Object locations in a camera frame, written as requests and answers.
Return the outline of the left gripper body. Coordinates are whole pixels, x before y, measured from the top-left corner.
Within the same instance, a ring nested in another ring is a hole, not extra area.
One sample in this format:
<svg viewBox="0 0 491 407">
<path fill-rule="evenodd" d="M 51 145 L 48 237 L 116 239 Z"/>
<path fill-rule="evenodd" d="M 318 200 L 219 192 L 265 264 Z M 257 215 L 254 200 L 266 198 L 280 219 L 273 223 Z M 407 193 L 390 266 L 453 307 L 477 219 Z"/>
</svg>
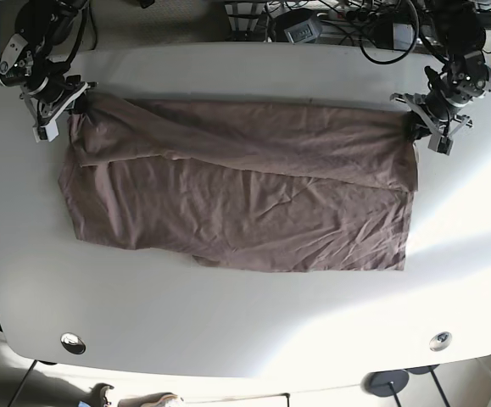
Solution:
<svg viewBox="0 0 491 407">
<path fill-rule="evenodd" d="M 443 91 L 430 91 L 428 94 L 412 94 L 414 103 L 408 104 L 410 112 L 418 114 L 429 129 L 430 135 L 442 134 L 453 139 L 455 135 L 463 130 L 472 129 L 473 120 L 469 115 L 461 114 L 471 99 L 458 101 L 456 98 L 447 95 Z"/>
</svg>

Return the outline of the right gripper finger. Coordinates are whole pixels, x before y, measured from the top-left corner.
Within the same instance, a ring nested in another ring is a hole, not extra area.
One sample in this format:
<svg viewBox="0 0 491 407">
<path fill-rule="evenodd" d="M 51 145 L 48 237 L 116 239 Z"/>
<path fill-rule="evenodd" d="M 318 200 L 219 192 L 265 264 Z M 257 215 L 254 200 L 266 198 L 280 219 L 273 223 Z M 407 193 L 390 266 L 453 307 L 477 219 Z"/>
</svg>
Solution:
<svg viewBox="0 0 491 407">
<path fill-rule="evenodd" d="M 58 125 L 55 121 L 46 125 L 34 125 L 33 134 L 36 142 L 52 142 L 58 136 Z"/>
<path fill-rule="evenodd" d="M 85 92 L 85 91 L 88 91 L 88 90 L 90 90 L 90 89 L 94 89 L 94 88 L 96 88 L 96 87 L 97 87 L 97 85 L 98 85 L 98 84 L 97 84 L 97 82 L 95 82 L 95 81 L 85 81 L 85 82 L 84 82 L 84 83 L 81 85 L 81 90 L 82 90 L 83 92 Z"/>
</svg>

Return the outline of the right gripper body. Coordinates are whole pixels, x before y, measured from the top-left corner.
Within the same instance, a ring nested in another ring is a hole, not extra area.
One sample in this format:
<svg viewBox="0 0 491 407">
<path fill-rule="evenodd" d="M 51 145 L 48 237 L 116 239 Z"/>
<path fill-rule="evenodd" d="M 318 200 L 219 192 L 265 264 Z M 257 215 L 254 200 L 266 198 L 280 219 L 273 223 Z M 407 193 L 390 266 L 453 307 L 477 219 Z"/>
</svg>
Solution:
<svg viewBox="0 0 491 407">
<path fill-rule="evenodd" d="M 21 85 L 20 96 L 35 121 L 34 126 L 43 127 L 57 119 L 87 89 L 88 83 L 79 75 L 66 78 L 51 75 Z"/>
</svg>

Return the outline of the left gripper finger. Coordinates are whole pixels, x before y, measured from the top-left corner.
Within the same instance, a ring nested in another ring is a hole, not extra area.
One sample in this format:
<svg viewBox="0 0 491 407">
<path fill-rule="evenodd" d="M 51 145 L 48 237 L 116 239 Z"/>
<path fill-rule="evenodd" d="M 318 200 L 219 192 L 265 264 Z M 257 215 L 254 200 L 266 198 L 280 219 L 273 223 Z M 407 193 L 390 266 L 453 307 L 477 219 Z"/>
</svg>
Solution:
<svg viewBox="0 0 491 407">
<path fill-rule="evenodd" d="M 429 137 L 427 147 L 435 153 L 450 155 L 453 147 L 453 139 L 442 134 L 432 134 Z"/>
<path fill-rule="evenodd" d="M 393 93 L 390 96 L 390 100 L 398 103 L 412 104 L 414 103 L 414 96 L 409 93 Z"/>
</svg>

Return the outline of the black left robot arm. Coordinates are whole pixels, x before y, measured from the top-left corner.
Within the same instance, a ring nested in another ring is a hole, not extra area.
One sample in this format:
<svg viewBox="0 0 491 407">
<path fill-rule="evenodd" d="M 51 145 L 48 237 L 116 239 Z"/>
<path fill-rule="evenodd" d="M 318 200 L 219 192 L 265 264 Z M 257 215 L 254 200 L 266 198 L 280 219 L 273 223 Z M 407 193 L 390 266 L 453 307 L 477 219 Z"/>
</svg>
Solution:
<svg viewBox="0 0 491 407">
<path fill-rule="evenodd" d="M 410 108 L 409 139 L 429 139 L 428 148 L 448 155 L 454 134 L 472 126 L 461 110 L 491 92 L 491 68 L 483 46 L 486 31 L 471 1 L 425 1 L 421 15 L 431 23 L 440 48 L 435 48 L 422 29 L 417 37 L 443 65 L 437 72 L 427 66 L 429 93 L 393 94 L 390 99 Z"/>
</svg>

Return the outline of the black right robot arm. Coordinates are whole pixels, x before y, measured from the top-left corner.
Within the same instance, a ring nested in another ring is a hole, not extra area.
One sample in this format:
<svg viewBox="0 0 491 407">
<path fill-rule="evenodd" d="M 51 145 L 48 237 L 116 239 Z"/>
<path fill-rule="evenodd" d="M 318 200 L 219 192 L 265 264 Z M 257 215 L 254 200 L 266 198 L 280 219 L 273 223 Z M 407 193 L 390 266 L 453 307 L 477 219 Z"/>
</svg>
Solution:
<svg viewBox="0 0 491 407">
<path fill-rule="evenodd" d="M 96 86 L 68 74 L 90 14 L 88 1 L 29 1 L 19 11 L 15 33 L 0 54 L 0 85 L 20 88 L 38 142 L 53 141 L 59 135 L 58 117 L 72 111 L 75 101 Z M 53 48 L 68 38 L 76 18 L 81 23 L 68 57 L 51 60 Z"/>
</svg>

